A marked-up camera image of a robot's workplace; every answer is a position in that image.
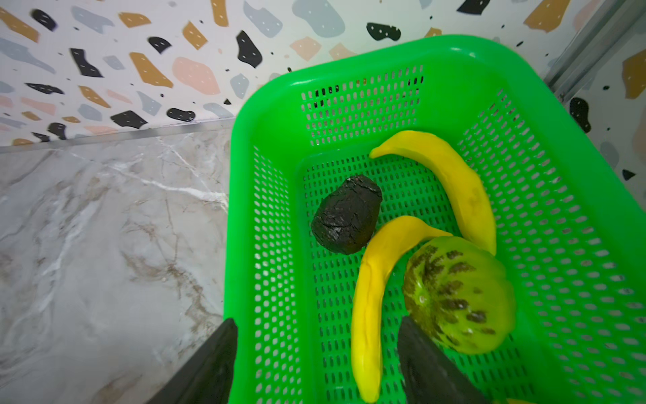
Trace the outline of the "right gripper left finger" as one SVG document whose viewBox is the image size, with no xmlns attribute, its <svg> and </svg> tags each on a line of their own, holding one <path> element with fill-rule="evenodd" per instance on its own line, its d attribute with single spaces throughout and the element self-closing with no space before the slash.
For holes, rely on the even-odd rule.
<svg viewBox="0 0 646 404">
<path fill-rule="evenodd" d="M 228 318 L 149 402 L 229 402 L 237 349 L 238 327 Z"/>
</svg>

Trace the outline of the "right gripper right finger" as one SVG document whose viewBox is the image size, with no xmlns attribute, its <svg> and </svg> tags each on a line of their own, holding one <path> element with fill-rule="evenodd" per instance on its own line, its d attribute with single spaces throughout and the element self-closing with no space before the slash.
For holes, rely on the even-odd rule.
<svg viewBox="0 0 646 404">
<path fill-rule="evenodd" d="M 400 325 L 397 350 L 407 402 L 491 402 L 408 316 Z"/>
</svg>

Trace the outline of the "black avocado fruit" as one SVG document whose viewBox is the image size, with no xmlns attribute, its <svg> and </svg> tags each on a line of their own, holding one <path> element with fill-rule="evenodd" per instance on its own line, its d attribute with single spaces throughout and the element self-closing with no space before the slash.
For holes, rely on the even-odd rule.
<svg viewBox="0 0 646 404">
<path fill-rule="evenodd" d="M 311 222 L 316 241 L 333 253 L 359 252 L 373 236 L 382 201 L 381 188 L 370 178 L 347 178 L 324 198 Z"/>
</svg>

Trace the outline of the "green fruit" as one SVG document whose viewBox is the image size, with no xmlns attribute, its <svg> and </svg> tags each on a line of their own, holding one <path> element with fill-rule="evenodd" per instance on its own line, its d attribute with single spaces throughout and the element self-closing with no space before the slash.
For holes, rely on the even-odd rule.
<svg viewBox="0 0 646 404">
<path fill-rule="evenodd" d="M 505 266 L 462 237 L 424 244 L 407 262 L 402 291 L 422 331 L 461 354 L 499 348 L 516 326 L 516 297 Z"/>
</svg>

